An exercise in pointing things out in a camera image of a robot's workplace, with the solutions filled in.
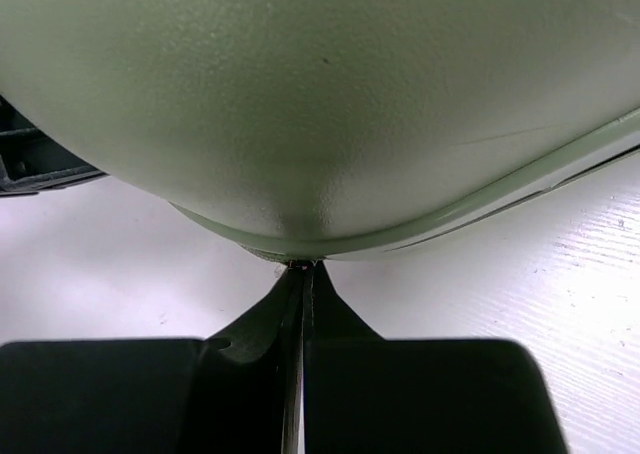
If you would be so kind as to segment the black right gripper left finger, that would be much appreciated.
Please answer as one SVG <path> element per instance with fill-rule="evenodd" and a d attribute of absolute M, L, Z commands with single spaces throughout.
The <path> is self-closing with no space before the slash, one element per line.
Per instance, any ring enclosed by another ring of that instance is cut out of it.
<path fill-rule="evenodd" d="M 294 453 L 303 269 L 206 339 L 1 349 L 5 453 Z"/>

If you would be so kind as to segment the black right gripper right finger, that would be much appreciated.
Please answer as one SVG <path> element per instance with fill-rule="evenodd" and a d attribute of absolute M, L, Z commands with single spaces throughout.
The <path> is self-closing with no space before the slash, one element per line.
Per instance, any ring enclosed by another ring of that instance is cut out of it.
<path fill-rule="evenodd" d="M 533 356 L 506 339 L 388 340 L 323 264 L 303 291 L 309 453 L 564 453 Z"/>

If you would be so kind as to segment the silver zipper pull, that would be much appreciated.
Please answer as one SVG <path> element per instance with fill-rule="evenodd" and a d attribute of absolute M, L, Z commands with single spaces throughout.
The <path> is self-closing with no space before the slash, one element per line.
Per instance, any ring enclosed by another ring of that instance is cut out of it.
<path fill-rule="evenodd" d="M 315 266 L 318 264 L 318 260 L 290 260 L 287 263 L 287 268 L 289 270 L 300 270 L 300 271 L 306 271 L 309 269 L 314 269 Z"/>

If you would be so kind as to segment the green hard-shell suitcase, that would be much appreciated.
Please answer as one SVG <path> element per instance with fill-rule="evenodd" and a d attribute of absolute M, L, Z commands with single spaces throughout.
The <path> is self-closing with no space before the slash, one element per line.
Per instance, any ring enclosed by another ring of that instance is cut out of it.
<path fill-rule="evenodd" d="M 639 143 L 639 0 L 1 0 L 1 94 L 250 251 L 362 258 Z"/>

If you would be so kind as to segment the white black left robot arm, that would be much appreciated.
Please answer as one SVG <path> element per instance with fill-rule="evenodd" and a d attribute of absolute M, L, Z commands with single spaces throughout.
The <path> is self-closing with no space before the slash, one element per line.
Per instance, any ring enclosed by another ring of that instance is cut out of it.
<path fill-rule="evenodd" d="M 106 176 L 48 137 L 1 98 L 1 197 L 31 196 Z"/>

